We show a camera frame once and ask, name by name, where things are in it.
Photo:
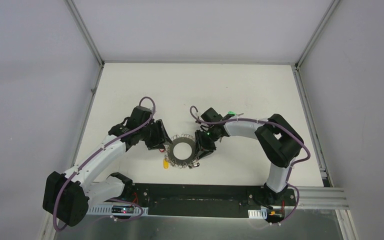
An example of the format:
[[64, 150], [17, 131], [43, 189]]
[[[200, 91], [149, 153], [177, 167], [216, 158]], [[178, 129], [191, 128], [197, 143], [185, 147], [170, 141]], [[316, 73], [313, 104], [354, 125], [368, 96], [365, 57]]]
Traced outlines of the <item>metal disc with keyrings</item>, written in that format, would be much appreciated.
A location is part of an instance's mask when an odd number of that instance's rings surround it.
[[190, 134], [175, 135], [171, 138], [172, 144], [165, 146], [164, 159], [170, 166], [180, 169], [189, 168], [188, 165], [197, 163], [194, 157], [195, 138]]

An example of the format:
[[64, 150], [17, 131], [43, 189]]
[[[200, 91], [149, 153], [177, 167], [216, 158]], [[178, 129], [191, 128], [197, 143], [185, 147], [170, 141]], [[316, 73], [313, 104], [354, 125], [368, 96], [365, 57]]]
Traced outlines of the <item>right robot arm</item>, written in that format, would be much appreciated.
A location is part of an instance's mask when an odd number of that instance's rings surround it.
[[212, 154], [217, 149], [216, 142], [224, 137], [257, 140], [270, 161], [270, 168], [265, 184], [253, 200], [267, 207], [283, 200], [296, 158], [301, 150], [308, 149], [282, 115], [275, 113], [267, 119], [251, 119], [229, 112], [222, 116], [211, 107], [194, 118], [200, 124], [200, 129], [195, 131], [193, 156], [196, 160]]

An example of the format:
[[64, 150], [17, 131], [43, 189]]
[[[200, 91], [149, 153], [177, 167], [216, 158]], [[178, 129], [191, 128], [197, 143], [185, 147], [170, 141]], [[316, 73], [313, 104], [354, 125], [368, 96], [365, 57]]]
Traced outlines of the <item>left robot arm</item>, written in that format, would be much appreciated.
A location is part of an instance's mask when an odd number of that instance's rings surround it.
[[80, 164], [63, 173], [52, 172], [46, 179], [42, 208], [58, 220], [74, 227], [86, 216], [88, 210], [111, 198], [127, 202], [133, 189], [130, 179], [119, 172], [105, 180], [94, 180], [131, 147], [144, 142], [148, 150], [162, 150], [171, 139], [161, 119], [154, 119], [154, 111], [136, 106], [130, 116], [110, 128], [94, 152]]

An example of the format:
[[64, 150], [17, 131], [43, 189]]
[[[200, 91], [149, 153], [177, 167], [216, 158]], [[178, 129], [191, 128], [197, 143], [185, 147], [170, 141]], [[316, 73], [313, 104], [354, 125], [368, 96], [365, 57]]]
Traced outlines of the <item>yellow key tag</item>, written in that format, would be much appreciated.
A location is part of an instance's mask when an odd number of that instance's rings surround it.
[[170, 163], [169, 163], [166, 159], [164, 159], [164, 160], [163, 160], [163, 168], [164, 168], [164, 169], [168, 169], [169, 166], [170, 166]]

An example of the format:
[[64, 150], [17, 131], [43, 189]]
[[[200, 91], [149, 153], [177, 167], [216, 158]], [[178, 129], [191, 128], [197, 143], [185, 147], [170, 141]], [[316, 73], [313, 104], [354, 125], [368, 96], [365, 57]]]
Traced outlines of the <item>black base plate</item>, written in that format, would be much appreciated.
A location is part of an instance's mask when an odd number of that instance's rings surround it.
[[117, 200], [149, 216], [247, 218], [263, 202], [260, 186], [132, 183]]

